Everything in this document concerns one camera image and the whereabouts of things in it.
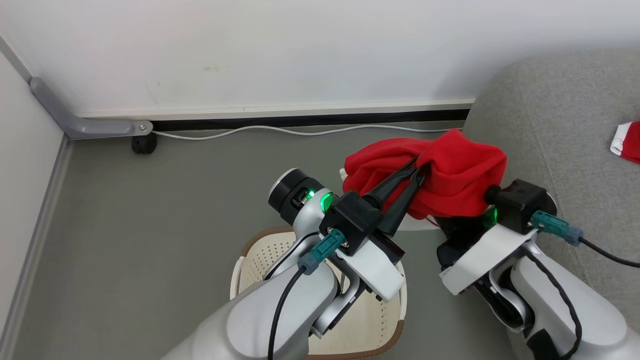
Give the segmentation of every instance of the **laundry basket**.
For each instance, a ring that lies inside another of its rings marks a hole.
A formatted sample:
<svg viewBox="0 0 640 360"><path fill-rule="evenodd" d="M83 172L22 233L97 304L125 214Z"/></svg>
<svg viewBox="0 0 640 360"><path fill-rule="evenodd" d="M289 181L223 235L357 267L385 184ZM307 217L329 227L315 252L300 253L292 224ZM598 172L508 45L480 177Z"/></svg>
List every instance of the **laundry basket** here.
<svg viewBox="0 0 640 360"><path fill-rule="evenodd" d="M230 298L259 282L267 269L296 240L290 227L264 231L252 238L242 251L231 277ZM328 263L339 281L348 279ZM398 262L397 269L404 275ZM308 360L350 360L378 356L392 348L400 334L406 314L406 284L388 304L376 300L375 295L362 293L340 322L320 340L309 337Z"/></svg>

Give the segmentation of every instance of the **cable connector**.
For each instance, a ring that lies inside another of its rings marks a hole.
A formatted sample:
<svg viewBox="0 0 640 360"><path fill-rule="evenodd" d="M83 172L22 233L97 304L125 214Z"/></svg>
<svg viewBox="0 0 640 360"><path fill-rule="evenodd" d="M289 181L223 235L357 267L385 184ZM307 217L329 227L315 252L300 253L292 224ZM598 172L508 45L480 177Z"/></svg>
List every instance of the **cable connector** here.
<svg viewBox="0 0 640 360"><path fill-rule="evenodd" d="M549 233L563 238L573 246L580 245L582 230L569 226L569 223L544 211L536 211L531 218L531 224L543 233Z"/></svg>
<svg viewBox="0 0 640 360"><path fill-rule="evenodd" d="M345 241L344 234L333 229L328 233L311 252L306 253L298 260L298 268L306 268L305 275L311 275L329 255L333 254Z"/></svg>

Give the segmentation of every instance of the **white panel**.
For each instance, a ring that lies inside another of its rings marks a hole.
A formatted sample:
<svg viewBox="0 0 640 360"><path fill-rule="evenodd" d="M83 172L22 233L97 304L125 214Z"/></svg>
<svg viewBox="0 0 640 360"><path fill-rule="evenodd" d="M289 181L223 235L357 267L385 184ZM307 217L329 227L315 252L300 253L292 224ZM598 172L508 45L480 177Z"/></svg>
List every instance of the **white panel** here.
<svg viewBox="0 0 640 360"><path fill-rule="evenodd" d="M0 331L63 133L0 54Z"/></svg>
<svg viewBox="0 0 640 360"><path fill-rule="evenodd" d="M3 0L0 33L91 116L472 99L524 56L638 44L639 15L637 0Z"/></svg>

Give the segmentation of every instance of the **gray sofa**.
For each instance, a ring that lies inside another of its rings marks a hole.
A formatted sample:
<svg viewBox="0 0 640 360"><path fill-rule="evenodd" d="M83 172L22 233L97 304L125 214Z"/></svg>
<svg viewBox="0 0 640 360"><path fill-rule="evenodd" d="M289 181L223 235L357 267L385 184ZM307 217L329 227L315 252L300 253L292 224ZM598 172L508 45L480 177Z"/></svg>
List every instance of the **gray sofa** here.
<svg viewBox="0 0 640 360"><path fill-rule="evenodd" d="M640 261L640 165L609 151L616 126L640 120L640 49L564 53L506 69L473 105L463 132L508 156L504 184L545 187L585 238ZM595 289L640 332L640 270L541 237L547 254ZM518 358L532 359L520 335Z"/></svg>

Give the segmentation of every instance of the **black wheel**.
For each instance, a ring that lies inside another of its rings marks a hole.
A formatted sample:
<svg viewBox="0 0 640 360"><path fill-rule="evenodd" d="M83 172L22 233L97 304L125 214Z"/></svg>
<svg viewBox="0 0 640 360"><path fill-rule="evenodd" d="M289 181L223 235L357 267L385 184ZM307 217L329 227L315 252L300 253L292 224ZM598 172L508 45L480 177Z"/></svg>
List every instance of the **black wheel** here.
<svg viewBox="0 0 640 360"><path fill-rule="evenodd" d="M158 145L158 136L150 133L145 136L134 136L131 138L131 150L136 154L151 154Z"/></svg>

